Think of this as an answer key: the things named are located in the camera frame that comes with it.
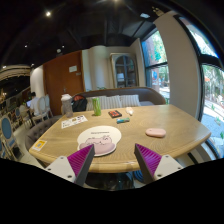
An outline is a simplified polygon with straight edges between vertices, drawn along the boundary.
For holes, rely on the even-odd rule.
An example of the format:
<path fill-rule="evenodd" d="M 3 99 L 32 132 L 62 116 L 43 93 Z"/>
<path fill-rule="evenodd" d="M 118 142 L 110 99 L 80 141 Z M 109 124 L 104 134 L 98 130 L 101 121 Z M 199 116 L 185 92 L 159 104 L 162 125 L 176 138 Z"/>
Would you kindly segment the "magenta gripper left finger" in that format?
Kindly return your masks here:
<path fill-rule="evenodd" d="M 89 145 L 68 157 L 59 156 L 46 168 L 46 171 L 82 186 L 85 183 L 94 155 L 94 145 Z"/>

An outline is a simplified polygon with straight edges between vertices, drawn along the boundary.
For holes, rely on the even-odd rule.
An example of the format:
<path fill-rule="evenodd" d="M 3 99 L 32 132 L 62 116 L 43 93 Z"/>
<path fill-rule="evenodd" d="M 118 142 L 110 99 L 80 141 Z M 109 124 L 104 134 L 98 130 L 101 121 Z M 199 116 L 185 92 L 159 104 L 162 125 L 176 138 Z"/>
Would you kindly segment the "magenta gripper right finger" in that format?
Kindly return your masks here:
<path fill-rule="evenodd" d="M 182 166 L 170 155 L 160 155 L 140 144 L 135 144 L 134 154 L 145 184 L 152 183 L 182 169 Z"/>

